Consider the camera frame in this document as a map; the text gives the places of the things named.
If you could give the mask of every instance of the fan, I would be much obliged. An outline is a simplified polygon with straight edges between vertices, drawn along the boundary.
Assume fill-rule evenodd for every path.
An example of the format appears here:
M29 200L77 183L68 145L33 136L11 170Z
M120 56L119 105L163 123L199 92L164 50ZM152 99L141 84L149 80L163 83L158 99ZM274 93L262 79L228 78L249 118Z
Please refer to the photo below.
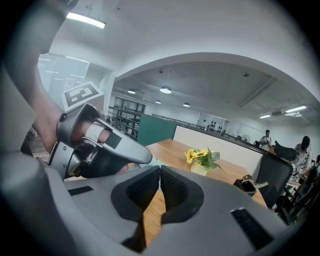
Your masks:
M248 135L243 135L241 140L243 140L244 142L250 143L250 137Z

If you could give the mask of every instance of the white partition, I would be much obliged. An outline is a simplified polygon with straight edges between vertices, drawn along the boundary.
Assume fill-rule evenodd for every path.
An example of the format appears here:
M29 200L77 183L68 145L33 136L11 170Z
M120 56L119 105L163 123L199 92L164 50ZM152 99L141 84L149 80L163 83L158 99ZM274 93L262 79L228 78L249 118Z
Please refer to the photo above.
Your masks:
M195 130L177 126L173 140L194 149L209 148L220 152L220 158L245 168L250 175L257 179L263 154L243 146L213 137Z

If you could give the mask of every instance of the green partition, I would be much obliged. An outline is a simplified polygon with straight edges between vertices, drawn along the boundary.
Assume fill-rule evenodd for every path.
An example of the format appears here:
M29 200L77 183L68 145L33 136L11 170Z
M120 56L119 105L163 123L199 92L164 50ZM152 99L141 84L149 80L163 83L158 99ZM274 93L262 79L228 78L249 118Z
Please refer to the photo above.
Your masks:
M138 142L143 146L161 142L166 139L173 139L177 124L147 114L140 117L140 127L138 133Z

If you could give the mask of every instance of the wooden table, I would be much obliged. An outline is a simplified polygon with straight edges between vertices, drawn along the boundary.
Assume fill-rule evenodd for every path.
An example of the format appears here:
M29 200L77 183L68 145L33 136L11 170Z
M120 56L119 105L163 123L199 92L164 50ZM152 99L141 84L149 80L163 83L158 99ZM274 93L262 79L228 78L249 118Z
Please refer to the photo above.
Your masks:
M166 165L185 171L190 171L191 165L187 164L187 159L185 157L185 152L188 151L190 148L189 146L172 139L166 139L161 142L151 144L147 146L147 148L151 151L154 157ZM248 174L245 168L233 163L221 159L217 161L217 163L224 169L224 171L220 170L219 168L210 170L206 175L207 177L233 184L236 179L241 179L244 175ZM259 204L267 207L258 189L252 198ZM161 215L165 212L166 207L164 195L160 190L158 190L143 214L143 224L147 246L160 232Z

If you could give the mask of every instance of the black chair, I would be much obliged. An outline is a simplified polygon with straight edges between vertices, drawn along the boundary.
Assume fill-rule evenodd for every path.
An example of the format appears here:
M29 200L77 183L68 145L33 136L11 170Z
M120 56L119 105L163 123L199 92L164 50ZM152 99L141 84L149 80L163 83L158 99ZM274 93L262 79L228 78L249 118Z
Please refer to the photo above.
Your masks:
M296 202L300 202L300 200L312 189L314 183L316 182L317 178L317 169L319 164L314 165L310 169L309 176L307 177L306 181L298 188L293 188L295 194L292 193L284 188L285 195L281 195L279 199L276 201L277 209L276 212L285 212L290 213L292 208L296 205Z
M318 182L312 184L308 192L299 197L295 202L292 203L292 207L288 210L285 207L281 207L277 213L283 219L287 225L291 225L302 212L303 209L308 210L313 202L319 196L320 185Z
M259 189L268 208L275 205L293 173L292 165L283 159L292 161L296 158L293 148L283 147L277 141L274 152L277 156L270 153L263 155L256 180L257 183L268 182L268 186Z

